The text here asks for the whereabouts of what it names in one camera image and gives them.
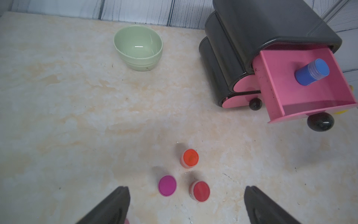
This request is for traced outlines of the red paint can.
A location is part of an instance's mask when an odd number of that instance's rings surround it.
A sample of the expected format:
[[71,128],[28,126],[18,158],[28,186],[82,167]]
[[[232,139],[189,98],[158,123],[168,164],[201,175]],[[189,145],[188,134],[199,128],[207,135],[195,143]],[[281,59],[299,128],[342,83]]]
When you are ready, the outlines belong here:
[[194,181],[189,187],[190,197],[200,203],[207,201],[210,197],[210,187],[204,181]]

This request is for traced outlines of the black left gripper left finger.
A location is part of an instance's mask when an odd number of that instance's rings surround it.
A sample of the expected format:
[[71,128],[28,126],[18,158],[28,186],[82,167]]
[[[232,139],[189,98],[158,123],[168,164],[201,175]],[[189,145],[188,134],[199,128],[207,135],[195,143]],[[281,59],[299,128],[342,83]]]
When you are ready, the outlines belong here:
[[124,224],[130,200],[129,188],[117,187],[77,224]]

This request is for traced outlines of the pink drawer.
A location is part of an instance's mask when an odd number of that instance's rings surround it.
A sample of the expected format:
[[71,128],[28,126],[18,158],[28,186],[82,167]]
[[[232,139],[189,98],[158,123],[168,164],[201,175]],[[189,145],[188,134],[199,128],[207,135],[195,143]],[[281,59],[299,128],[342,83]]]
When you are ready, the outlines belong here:
[[249,92],[249,91],[259,91],[260,85],[258,83],[257,77],[254,74],[247,75],[236,82],[233,87],[234,92]]
[[248,106],[253,111],[258,111],[262,108],[264,103],[261,94],[248,94],[248,95],[236,95],[226,98],[223,103],[223,108],[236,108],[242,106]]
[[[330,74],[309,86],[299,84],[295,72],[324,60]],[[335,113],[358,106],[333,52],[328,47],[262,50],[252,61],[270,123]]]

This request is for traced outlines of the pink top drawer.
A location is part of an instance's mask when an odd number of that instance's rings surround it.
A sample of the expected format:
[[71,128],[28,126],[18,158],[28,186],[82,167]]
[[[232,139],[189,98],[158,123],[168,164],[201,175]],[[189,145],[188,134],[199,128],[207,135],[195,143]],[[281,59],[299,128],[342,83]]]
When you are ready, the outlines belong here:
[[[324,60],[330,74],[309,86],[299,84],[295,72]],[[358,106],[333,52],[328,47],[262,50],[252,61],[270,123],[335,113]]]

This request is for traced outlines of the black drawer cabinet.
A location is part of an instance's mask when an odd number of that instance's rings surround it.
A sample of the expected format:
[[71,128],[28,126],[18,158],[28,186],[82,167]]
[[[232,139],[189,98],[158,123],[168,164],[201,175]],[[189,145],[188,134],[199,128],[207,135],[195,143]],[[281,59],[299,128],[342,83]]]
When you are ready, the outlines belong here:
[[218,106],[236,95],[237,81],[254,74],[253,59],[265,49],[328,47],[342,39],[304,1],[213,1],[199,53]]

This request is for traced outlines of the blue paint can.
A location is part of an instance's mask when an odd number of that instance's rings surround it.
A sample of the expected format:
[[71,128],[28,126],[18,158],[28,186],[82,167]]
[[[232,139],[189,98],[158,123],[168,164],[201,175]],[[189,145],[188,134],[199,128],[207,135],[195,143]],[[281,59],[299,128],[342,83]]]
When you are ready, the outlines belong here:
[[295,72],[295,79],[299,84],[309,86],[327,77],[329,74],[330,69],[328,64],[319,58],[297,70]]

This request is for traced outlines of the magenta paint can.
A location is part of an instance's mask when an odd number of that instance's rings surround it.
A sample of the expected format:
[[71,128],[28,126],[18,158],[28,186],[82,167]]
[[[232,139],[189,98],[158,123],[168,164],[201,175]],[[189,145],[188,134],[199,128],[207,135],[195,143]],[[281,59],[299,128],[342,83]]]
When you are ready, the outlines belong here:
[[159,193],[164,197],[174,194],[177,188],[176,179],[172,175],[163,176],[158,182]]

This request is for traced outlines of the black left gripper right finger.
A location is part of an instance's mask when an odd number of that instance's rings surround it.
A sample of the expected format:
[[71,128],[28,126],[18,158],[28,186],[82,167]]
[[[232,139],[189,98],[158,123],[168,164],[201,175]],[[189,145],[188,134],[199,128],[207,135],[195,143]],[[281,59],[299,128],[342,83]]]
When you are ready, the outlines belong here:
[[244,202],[251,224],[300,224],[256,186],[247,186]]

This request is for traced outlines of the orange paint can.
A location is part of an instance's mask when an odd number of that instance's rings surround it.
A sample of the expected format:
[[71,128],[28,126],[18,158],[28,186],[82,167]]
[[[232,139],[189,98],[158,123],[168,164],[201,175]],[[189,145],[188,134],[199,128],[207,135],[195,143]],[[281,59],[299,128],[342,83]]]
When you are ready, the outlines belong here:
[[198,164],[199,159],[200,158],[197,151],[195,151],[194,149],[188,149],[182,154],[180,158],[180,163],[182,167],[186,169],[191,169]]

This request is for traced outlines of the pink bottom drawer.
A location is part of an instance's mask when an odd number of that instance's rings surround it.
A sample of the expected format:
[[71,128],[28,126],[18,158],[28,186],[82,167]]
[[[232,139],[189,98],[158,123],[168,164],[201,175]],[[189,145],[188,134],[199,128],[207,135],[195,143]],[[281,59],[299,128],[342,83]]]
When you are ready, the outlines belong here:
[[242,106],[248,106],[253,111],[258,111],[262,108],[264,103],[261,94],[248,94],[248,95],[236,95],[226,98],[223,103],[223,108],[236,108]]

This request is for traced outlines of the light green bowl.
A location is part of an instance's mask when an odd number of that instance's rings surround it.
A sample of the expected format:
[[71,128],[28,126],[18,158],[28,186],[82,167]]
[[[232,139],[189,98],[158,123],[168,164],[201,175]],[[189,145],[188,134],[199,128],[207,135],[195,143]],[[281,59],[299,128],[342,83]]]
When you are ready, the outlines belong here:
[[162,58],[164,43],[161,36],[144,25],[121,28],[113,37],[114,47],[124,63],[136,71],[149,71]]

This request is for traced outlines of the pink middle drawer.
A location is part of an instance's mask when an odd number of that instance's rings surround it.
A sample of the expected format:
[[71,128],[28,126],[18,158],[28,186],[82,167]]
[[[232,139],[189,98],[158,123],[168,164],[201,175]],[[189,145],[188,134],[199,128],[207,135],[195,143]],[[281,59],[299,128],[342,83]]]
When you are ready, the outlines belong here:
[[247,75],[236,82],[233,87],[234,92],[249,92],[249,91],[259,91],[260,85],[258,83],[257,77],[254,74]]

